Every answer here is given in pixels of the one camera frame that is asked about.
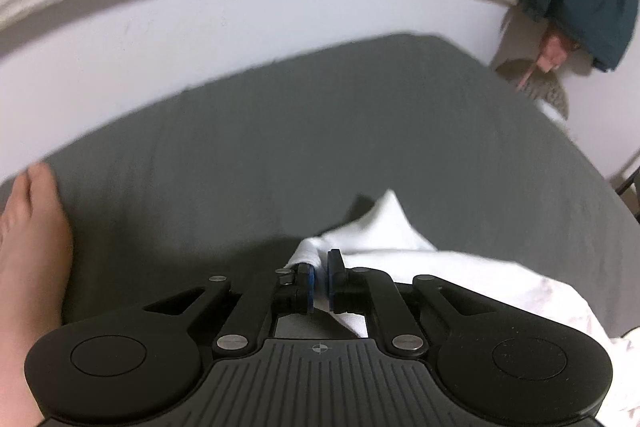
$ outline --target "crosshair logo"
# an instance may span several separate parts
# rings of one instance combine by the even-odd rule
[[[317,353],[318,355],[322,355],[323,353],[327,352],[329,349],[331,349],[331,347],[325,344],[316,344],[311,348],[311,350]]]

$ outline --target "toe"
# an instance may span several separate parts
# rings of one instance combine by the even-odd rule
[[[35,163],[27,169],[31,180],[31,206],[33,212],[60,207],[58,188],[53,171],[46,163]]]
[[[16,222],[25,221],[31,216],[29,184],[29,177],[25,172],[16,176],[2,218],[6,226],[12,227]]]

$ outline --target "bare foot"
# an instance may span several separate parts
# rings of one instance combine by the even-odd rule
[[[24,359],[60,327],[72,238],[53,174],[20,174],[0,216],[0,425],[33,427],[42,415],[24,380]]]

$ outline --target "white cloth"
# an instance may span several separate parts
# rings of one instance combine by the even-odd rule
[[[328,311],[327,253],[332,248],[340,249],[347,268],[379,269],[400,283],[411,283],[415,275],[434,275],[593,337],[607,350],[614,367],[614,381],[598,420],[607,427],[640,426],[637,412],[633,418],[633,409],[640,409],[640,339],[609,339],[587,302],[571,286],[517,263],[437,250],[407,221],[392,190],[357,221],[303,240],[287,263],[314,266],[316,307],[324,311]],[[334,317],[358,336],[367,336],[363,317]]]

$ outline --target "gray bed sheet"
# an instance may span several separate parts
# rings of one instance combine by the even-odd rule
[[[391,187],[438,248],[569,283],[610,335],[640,325],[629,211],[528,100],[435,36],[354,42],[210,82],[48,161],[75,237],[68,321],[218,273],[241,290]]]

